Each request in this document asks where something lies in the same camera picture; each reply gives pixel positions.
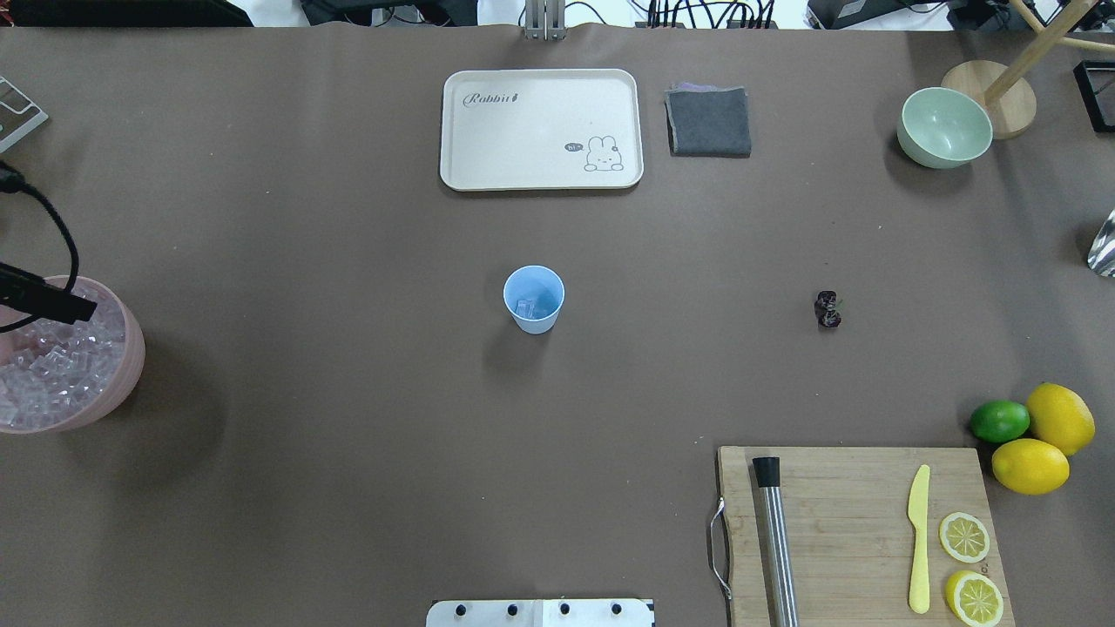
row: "lemon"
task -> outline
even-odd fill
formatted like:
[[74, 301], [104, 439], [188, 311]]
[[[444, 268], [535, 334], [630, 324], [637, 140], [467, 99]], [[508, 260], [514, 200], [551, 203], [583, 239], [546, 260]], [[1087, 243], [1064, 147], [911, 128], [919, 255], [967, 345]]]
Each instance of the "lemon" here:
[[999, 446], [991, 455], [999, 483], [1022, 494], [1045, 494], [1068, 480], [1068, 457], [1053, 444], [1022, 437]]
[[1096, 421], [1078, 394], [1055, 383], [1044, 383], [1026, 399], [1030, 431], [1066, 456], [1084, 448], [1096, 436]]
[[978, 518], [964, 512], [944, 517], [939, 529], [944, 552], [964, 563], [976, 563], [991, 550], [991, 536]]
[[944, 583], [944, 600], [952, 614], [970, 627], [992, 627], [1002, 619], [999, 588], [973, 570], [960, 570], [949, 577]]

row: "tray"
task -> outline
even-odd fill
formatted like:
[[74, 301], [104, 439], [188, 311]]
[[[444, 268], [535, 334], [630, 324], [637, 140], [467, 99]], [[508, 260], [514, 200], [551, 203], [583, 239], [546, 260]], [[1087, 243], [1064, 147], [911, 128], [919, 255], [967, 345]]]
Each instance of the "tray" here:
[[457, 191], [630, 187], [642, 177], [634, 78], [621, 69], [458, 71], [440, 175]]

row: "bowl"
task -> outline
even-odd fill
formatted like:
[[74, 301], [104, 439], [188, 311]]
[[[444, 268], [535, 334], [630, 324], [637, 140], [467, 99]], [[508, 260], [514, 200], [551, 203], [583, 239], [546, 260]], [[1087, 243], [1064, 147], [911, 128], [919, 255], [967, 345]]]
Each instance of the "bowl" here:
[[956, 89], [927, 87], [902, 105], [899, 144], [925, 167], [957, 167], [991, 146], [991, 118], [979, 103]]
[[[67, 277], [50, 277], [47, 279], [47, 282], [52, 286], [61, 287], [66, 284], [66, 279]], [[107, 416], [113, 409], [119, 406], [119, 404], [127, 398], [128, 394], [132, 393], [132, 389], [135, 388], [136, 383], [139, 380], [139, 373], [143, 370], [144, 359], [146, 357], [146, 348], [144, 345], [143, 331], [140, 331], [139, 324], [136, 321], [135, 316], [132, 315], [132, 311], [120, 301], [119, 298], [117, 298], [115, 293], [113, 293], [112, 290], [93, 279], [78, 277], [77, 282], [74, 286], [74, 290], [78, 291], [79, 289], [86, 290], [88, 293], [96, 295], [98, 306], [97, 311], [94, 312], [95, 317], [98, 314], [113, 311], [123, 318], [124, 338], [123, 341], [117, 343], [119, 345], [119, 349], [117, 351], [118, 355], [114, 354], [115, 356], [110, 361], [108, 361], [109, 366], [107, 366], [107, 369], [104, 372], [103, 379], [96, 385], [96, 389], [99, 389], [99, 393], [88, 395], [86, 398], [74, 405], [75, 409], [72, 413], [67, 413], [64, 417], [57, 421], [32, 421], [26, 415], [20, 415], [21, 419], [18, 421], [18, 424], [11, 424], [0, 419], [0, 433], [42, 433], [49, 431], [66, 431], [87, 425]], [[3, 321], [13, 321], [20, 317], [22, 317], [22, 315], [19, 312], [0, 307], [0, 319], [3, 319]], [[14, 353], [18, 351], [20, 340], [14, 337], [14, 334], [17, 332], [19, 332], [19, 329], [0, 335], [0, 365], [9, 364]], [[38, 347], [35, 353], [47, 354], [52, 349], [54, 346], [42, 345]], [[74, 386], [70, 386], [69, 389], [72, 393]], [[12, 404], [10, 399], [4, 397], [7, 392], [4, 382], [0, 380], [0, 404]]]

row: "metal mount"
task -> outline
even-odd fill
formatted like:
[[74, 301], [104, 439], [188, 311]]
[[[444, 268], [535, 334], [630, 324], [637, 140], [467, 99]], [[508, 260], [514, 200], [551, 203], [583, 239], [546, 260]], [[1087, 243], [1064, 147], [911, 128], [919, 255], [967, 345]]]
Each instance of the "metal mount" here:
[[564, 0], [524, 0], [526, 21], [523, 33], [527, 39], [565, 39]]

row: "wooden stand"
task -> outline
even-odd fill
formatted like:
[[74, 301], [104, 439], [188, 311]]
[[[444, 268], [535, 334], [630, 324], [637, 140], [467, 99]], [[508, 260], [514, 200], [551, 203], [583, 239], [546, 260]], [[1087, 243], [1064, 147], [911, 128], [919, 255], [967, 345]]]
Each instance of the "wooden stand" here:
[[1096, 2], [1072, 0], [1010, 67], [995, 61], [967, 61], [949, 70], [941, 86], [967, 94], [979, 103], [991, 118], [996, 139], [1021, 135], [1034, 124], [1038, 110], [1034, 89], [1022, 75], [1041, 60]]

